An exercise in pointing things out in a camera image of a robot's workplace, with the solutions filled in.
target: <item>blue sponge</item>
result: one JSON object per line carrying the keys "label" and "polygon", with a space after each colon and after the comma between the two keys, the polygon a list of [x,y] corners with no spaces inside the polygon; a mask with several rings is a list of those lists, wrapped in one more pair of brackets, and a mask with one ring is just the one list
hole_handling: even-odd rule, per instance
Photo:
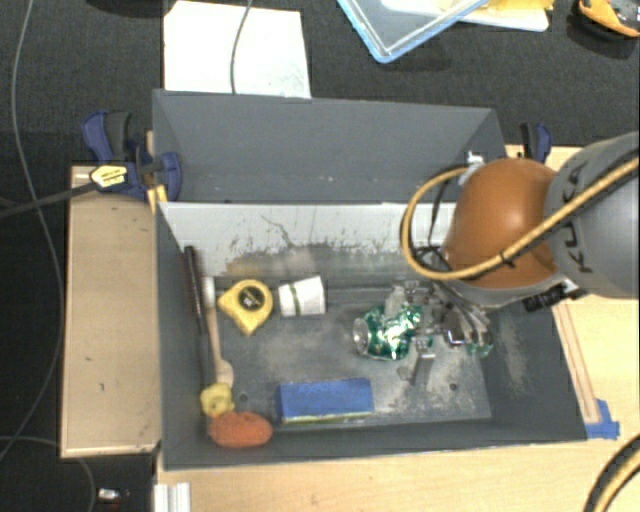
{"label": "blue sponge", "polygon": [[276,389],[276,412],[283,424],[338,421],[373,411],[368,379],[287,382]]}

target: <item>yellow cable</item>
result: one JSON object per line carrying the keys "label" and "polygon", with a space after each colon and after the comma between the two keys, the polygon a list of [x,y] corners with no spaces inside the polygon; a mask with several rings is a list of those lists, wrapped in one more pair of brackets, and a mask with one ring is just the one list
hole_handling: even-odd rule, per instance
{"label": "yellow cable", "polygon": [[604,490],[598,496],[598,501],[593,507],[593,512],[605,512],[613,498],[616,497],[620,489],[624,487],[624,484],[633,476],[640,468],[640,450],[636,451],[631,457],[629,457],[618,469],[611,480],[606,484]]}
{"label": "yellow cable", "polygon": [[502,265],[505,261],[508,261],[520,250],[525,248],[536,238],[540,237],[543,233],[554,227],[556,224],[562,222],[562,220],[567,218],[578,208],[582,207],[594,196],[598,195],[607,187],[613,185],[619,179],[625,177],[628,174],[631,174],[636,169],[636,167],[638,167],[638,157],[635,157],[629,162],[620,165],[615,170],[611,171],[606,176],[598,180],[596,183],[583,190],[570,202],[565,204],[553,215],[538,224],[538,226],[533,228],[531,231],[520,237],[516,242],[504,249],[500,254],[497,254],[492,258],[489,258],[481,263],[462,270],[440,272],[423,267],[420,262],[414,258],[409,235],[411,223],[413,221],[413,213],[415,212],[416,206],[418,205],[420,199],[422,199],[422,197],[436,185],[442,183],[443,181],[447,181],[451,178],[455,178],[456,176],[464,174],[467,169],[460,168],[447,171],[427,181],[417,190],[417,192],[409,201],[404,216],[402,217],[402,223],[400,226],[400,244],[402,247],[402,254],[413,270],[428,279],[437,281],[452,281],[455,279],[471,279],[477,277],[480,274],[483,274],[490,270],[494,270],[495,268]]}

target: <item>gray bin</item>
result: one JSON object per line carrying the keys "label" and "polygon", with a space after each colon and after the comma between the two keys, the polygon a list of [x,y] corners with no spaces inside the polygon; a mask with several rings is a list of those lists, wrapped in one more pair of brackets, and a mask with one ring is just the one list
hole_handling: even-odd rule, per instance
{"label": "gray bin", "polygon": [[[156,216],[167,470],[585,439],[550,311],[493,313],[485,360],[436,347],[426,386],[399,379],[406,361],[363,358],[350,342],[353,319],[381,304],[393,279],[414,277],[397,228],[416,186],[468,151],[504,156],[493,111],[156,91],[154,139],[156,153],[177,151],[184,168],[181,201]],[[449,188],[436,238],[457,196]],[[429,216],[429,205],[416,214],[418,241]],[[320,274],[326,284],[326,315],[285,319],[276,304],[250,337],[219,313],[238,409],[273,420],[281,382],[366,377],[375,414],[276,425],[259,449],[216,447],[198,402],[197,326],[180,256],[189,244],[218,292],[242,278],[275,289]]]}

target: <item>crushed soda can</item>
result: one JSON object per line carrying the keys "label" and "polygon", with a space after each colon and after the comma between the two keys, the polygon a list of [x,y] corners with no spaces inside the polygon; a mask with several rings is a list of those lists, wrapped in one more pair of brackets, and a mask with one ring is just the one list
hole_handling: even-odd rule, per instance
{"label": "crushed soda can", "polygon": [[411,340],[422,317],[422,307],[403,304],[393,317],[377,306],[353,323],[353,341],[358,352],[374,359],[396,361],[409,353]]}

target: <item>orange sponge ball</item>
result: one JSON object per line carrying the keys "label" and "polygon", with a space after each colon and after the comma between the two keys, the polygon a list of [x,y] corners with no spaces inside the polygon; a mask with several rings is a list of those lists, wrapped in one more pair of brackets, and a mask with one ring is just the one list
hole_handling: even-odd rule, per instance
{"label": "orange sponge ball", "polygon": [[271,439],[273,427],[255,413],[231,411],[211,420],[209,435],[224,448],[253,448]]}

